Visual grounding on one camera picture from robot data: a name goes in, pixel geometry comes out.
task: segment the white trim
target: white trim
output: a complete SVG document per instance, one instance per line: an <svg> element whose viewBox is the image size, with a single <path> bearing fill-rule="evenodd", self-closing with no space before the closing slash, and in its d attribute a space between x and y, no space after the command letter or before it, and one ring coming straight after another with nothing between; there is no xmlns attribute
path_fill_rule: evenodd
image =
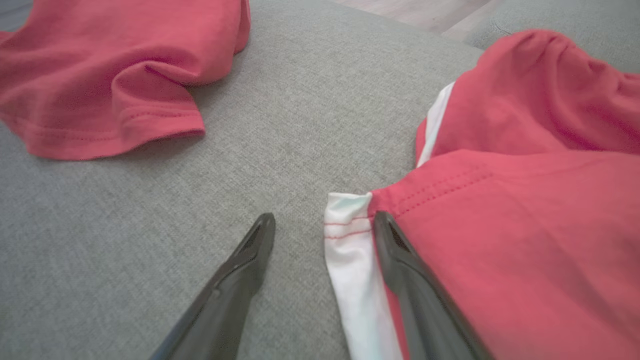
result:
<svg viewBox="0 0 640 360"><path fill-rule="evenodd" d="M455 84L455 81L447 85L440 91L440 93L438 94L438 98L433 103L433 105L431 105L431 108L427 113L427 126L425 127L426 132L424 134L424 147L422 148L422 152L420 152L420 158L418 159L418 165L416 167L422 166L422 164L424 164L428 159L431 158L431 153L433 152L433 147L436 144L436 138L438 137L440 125L442 124L442 119L444 118L444 111L447 108L447 103L449 102L451 91L453 91L453 84Z"/></svg>
<svg viewBox="0 0 640 360"><path fill-rule="evenodd" d="M371 197L329 194L324 258L352 360L402 360L367 218Z"/></svg>

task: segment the gray fabric surface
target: gray fabric surface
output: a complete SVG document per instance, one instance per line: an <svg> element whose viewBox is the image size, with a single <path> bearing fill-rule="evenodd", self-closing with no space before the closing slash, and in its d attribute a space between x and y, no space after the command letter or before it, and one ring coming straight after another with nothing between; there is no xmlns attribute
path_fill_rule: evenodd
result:
<svg viewBox="0 0 640 360"><path fill-rule="evenodd" d="M0 358L145 359L257 215L276 216L239 359L345 359L328 192L413 166L415 130L480 50L315 0L253 0L232 73L193 91L201 139L91 162L0 127Z"/></svg>
<svg viewBox="0 0 640 360"><path fill-rule="evenodd" d="M1 0L0 31L16 31L29 17L32 0Z"/></svg>
<svg viewBox="0 0 640 360"><path fill-rule="evenodd" d="M505 0L465 43L486 49L505 35L551 29L624 72L640 72L639 0Z"/></svg>

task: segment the wooden floor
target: wooden floor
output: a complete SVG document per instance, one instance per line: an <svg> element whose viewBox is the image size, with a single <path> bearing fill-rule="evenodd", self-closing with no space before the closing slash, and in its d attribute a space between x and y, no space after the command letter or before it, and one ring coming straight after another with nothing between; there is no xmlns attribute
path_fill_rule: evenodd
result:
<svg viewBox="0 0 640 360"><path fill-rule="evenodd" d="M462 41L502 0L332 0Z"/></svg>

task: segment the red stitching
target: red stitching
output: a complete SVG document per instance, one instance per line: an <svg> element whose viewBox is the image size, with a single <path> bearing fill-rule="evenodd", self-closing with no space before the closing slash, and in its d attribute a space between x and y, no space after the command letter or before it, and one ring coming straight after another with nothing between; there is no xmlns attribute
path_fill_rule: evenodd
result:
<svg viewBox="0 0 640 360"><path fill-rule="evenodd" d="M447 195L448 193L456 192L456 191L458 191L458 190L461 190L461 189L464 189L464 188L468 188L469 186L471 186L471 185L473 185L473 184L479 183L479 182L480 182L480 181L482 181L482 180L487 180L487 179L488 179L488 178L490 178L492 175L493 175L493 174L489 174L489 175L487 175L487 176L484 176L484 177L481 177L481 178L479 178L479 179L476 179L476 180L474 180L474 181L472 181L472 182L470 182L470 183L467 183L467 184L464 184L464 185L457 186L457 187L455 187L455 188L453 188L453 189L450 189L450 190L446 190L446 191L444 191L444 192L442 192L442 193L440 193L440 194L438 194L438 195L430 196L430 197L428 197L427 199L424 199L423 201L421 201L421 202L419 202L419 203L417 203L417 204L414 204L412 207L410 207L410 208L408 208L408 209L404 210L403 212L401 212L400 214L398 214L398 216L397 216L397 217L399 218L399 217L403 216L404 214L408 213L409 211L411 211L411 210L413 210L413 209L415 209L415 208L418 208L419 206L425 205L425 203L427 203L427 202L429 202L429 201L432 201L432 200L435 200L435 199L437 199L437 198L439 198L439 197L442 197L442 196L444 196L444 195Z"/></svg>
<svg viewBox="0 0 640 360"><path fill-rule="evenodd" d="M155 115L158 117L186 117L186 116L191 116L194 115L194 113L183 113L183 114L159 114L159 113L150 113L150 112L145 112L145 113L137 113L134 115L131 115L130 117L127 117L125 119L125 121L131 121L134 120L136 117L140 117L142 115ZM115 133L117 132L117 130L96 130L96 131L88 131L88 130L76 130L76 129L64 129L64 128L60 128L60 129L56 129L55 127L47 127L47 126L40 126L38 124L34 124L34 123L30 123L27 119L22 119L20 117L16 117L16 116L11 116L11 115L6 115L6 114L2 114L0 113L0 117L8 117L8 121L13 122L14 124L16 124L17 126L20 127L20 130L22 132L28 131L26 129L27 126L33 126L35 127L37 130L36 131L41 131L41 130L53 130L53 131L73 131L74 133ZM87 137L87 138L80 138L80 137L76 137L76 136L69 136L69 135L58 135L58 134L51 134L51 133L38 133L38 132L29 132L29 135L35 135L35 136L40 136L40 137L45 137L45 138L57 138L57 139L66 139L66 140L82 140L82 141L108 141L108 140L113 140L115 138L118 138L119 135L113 135L113 136L109 136L109 137Z"/></svg>
<svg viewBox="0 0 640 360"><path fill-rule="evenodd" d="M402 203L402 202L404 202L404 201L407 201L407 200L411 199L412 197L414 197L414 196L416 196L416 195L418 195L418 194L420 194L420 193L425 192L428 188L432 188L432 187L434 187L434 186L436 186L436 185L440 185L440 184L442 184L442 183L446 183L446 182L451 181L451 180L453 180L453 179L457 179L457 178L459 178L459 177L462 177L462 176L465 176L465 175L469 175L469 174L471 174L472 172L475 172L475 171L478 171L478 170L480 170L480 168L479 168L479 167L476 167L476 168L473 168L473 169L471 169L471 170L469 170L469 171L467 171L467 172L463 172L462 174L458 174L458 175L456 175L456 176L452 176L452 177L450 177L450 178L448 178L448 179L443 179L443 180L436 181L435 183L433 183L433 184L429 184L429 185L427 185L427 186L423 187L422 189L418 190L417 192L415 192L415 193L413 193L413 194L411 194L411 195L409 195L409 196L407 196L407 197L405 197L405 198L403 198L403 199L400 199L400 200L396 203L396 205L400 205L400 203Z"/></svg>
<svg viewBox="0 0 640 360"><path fill-rule="evenodd" d="M347 225L351 225L352 222L354 222L355 220L363 220L363 219L368 219L369 217L355 217L352 218L350 222L343 224L341 222L325 222L324 226L347 226Z"/></svg>
<svg viewBox="0 0 640 360"><path fill-rule="evenodd" d="M356 234L364 234L364 233L369 233L371 232L371 229L369 230L363 230L363 231L354 231L353 233L348 233L342 236L325 236L325 239L334 239L334 240L338 240L338 239L344 239L347 236L351 236L351 235L356 235Z"/></svg>

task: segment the clothing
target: clothing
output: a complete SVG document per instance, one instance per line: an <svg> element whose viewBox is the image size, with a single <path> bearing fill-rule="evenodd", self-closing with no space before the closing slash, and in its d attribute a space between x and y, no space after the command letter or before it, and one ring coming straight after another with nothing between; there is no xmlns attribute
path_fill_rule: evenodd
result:
<svg viewBox="0 0 640 360"><path fill-rule="evenodd" d="M31 154L59 160L203 135L184 86L228 74L249 28L247 0L38 1L0 33L0 118Z"/></svg>
<svg viewBox="0 0 640 360"><path fill-rule="evenodd" d="M377 266L363 266L384 210L496 359L640 357L640 76L558 33L525 31L490 47L434 106L443 102L419 127L417 169L364 206L330 196L327 222L342 212L352 226L364 208L370 222L356 244L325 225L347 339L361 317L390 314L397 343L368 351L399 347L395 358L408 359L397 299ZM344 288L373 295L349 303ZM372 306L383 297L388 309Z"/></svg>

